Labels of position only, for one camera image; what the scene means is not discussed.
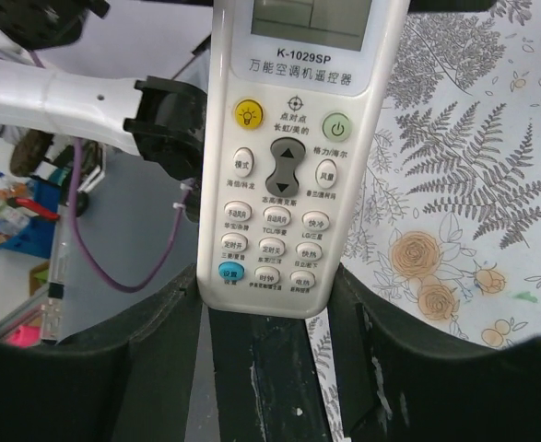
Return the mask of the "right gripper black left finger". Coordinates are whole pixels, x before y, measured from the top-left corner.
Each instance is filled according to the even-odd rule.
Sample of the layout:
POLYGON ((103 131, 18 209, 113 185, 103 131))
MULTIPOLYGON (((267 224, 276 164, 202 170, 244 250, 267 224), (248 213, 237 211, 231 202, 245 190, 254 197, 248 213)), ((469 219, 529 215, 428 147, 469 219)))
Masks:
POLYGON ((181 441, 201 301, 194 268, 57 345, 0 341, 0 441, 181 441))

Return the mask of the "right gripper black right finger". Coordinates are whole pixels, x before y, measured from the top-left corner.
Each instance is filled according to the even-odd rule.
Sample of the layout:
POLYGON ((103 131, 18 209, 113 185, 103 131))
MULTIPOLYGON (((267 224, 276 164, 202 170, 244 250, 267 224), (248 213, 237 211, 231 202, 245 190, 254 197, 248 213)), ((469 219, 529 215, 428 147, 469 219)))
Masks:
POLYGON ((493 350, 439 331, 344 268, 328 305, 345 436, 541 441, 541 337, 493 350))

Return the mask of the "white air conditioner remote control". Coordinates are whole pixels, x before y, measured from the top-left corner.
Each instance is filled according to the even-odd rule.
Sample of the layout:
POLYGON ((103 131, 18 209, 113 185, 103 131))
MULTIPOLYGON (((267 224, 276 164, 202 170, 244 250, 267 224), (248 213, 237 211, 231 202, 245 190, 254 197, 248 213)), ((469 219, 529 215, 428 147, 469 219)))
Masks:
POLYGON ((328 303, 409 4, 214 4, 196 279, 211 308, 328 303))

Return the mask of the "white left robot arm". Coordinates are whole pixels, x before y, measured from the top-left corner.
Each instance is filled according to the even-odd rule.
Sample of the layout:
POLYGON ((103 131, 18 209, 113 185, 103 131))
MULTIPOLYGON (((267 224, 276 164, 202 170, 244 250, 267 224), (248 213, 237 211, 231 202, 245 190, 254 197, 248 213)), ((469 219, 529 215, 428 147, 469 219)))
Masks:
MULTIPOLYGON (((106 1, 0 1, 0 32, 28 51, 80 38, 106 1)), ((0 60, 0 124, 79 137, 159 164, 176 180, 199 179, 206 93, 193 85, 79 76, 0 60)))

